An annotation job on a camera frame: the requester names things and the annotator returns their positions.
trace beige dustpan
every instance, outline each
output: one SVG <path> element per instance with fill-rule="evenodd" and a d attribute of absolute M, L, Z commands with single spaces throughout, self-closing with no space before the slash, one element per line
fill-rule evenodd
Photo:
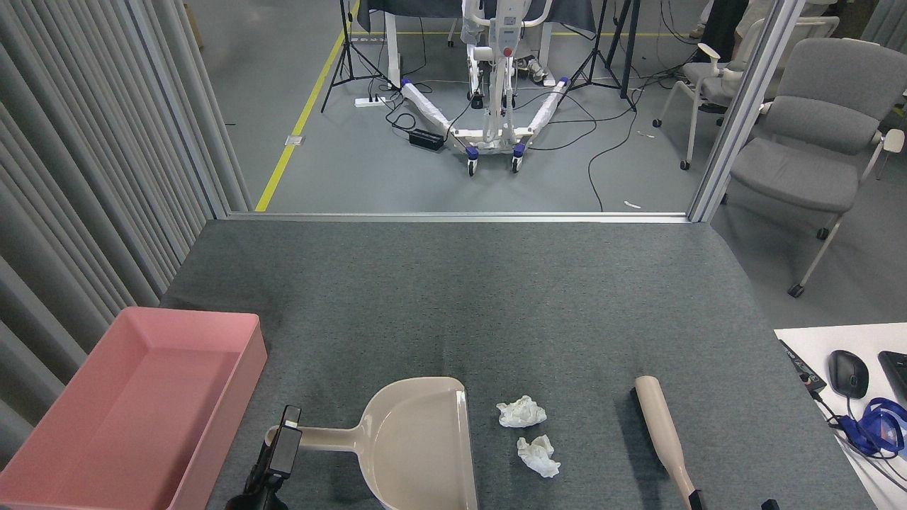
<path fill-rule="evenodd" d="M 476 510 L 466 393 L 454 378 L 381 388 L 354 428 L 299 427 L 299 447 L 355 452 L 387 510 Z M 268 441 L 273 429 L 268 432 Z"/>

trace power adapter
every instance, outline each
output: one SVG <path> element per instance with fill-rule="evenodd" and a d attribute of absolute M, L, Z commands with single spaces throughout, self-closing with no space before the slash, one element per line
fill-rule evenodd
<path fill-rule="evenodd" d="M 413 129 L 409 132 L 409 142 L 412 145 L 425 147 L 430 151 L 438 151 L 444 147 L 444 137 L 424 129 Z"/>

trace black mouse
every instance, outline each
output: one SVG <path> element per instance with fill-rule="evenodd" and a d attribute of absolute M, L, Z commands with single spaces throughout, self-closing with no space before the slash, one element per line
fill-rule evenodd
<path fill-rule="evenodd" d="M 836 350 L 829 357 L 828 373 L 832 389 L 851 398 L 863 398 L 869 387 L 869 368 L 853 352 Z"/>

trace white tissue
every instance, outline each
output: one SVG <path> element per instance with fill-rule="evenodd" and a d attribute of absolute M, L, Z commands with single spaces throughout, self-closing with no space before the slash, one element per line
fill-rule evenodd
<path fill-rule="evenodd" d="M 545 410 L 533 402 L 528 395 L 523 395 L 512 404 L 501 403 L 497 407 L 501 410 L 498 423 L 504 427 L 529 427 L 548 419 Z"/>
<path fill-rule="evenodd" d="M 522 437 L 517 439 L 516 454 L 532 471 L 545 478 L 551 478 L 560 472 L 558 468 L 561 467 L 561 463 L 551 460 L 553 453 L 554 448 L 551 446 L 547 434 L 536 437 L 532 440 L 532 444 L 527 444 L 526 439 Z"/>

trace pink tray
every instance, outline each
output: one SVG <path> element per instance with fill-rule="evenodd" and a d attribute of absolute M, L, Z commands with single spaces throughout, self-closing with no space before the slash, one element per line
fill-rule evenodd
<path fill-rule="evenodd" d="M 203 508 L 267 357 L 256 315 L 125 309 L 0 473 L 0 505 Z"/>

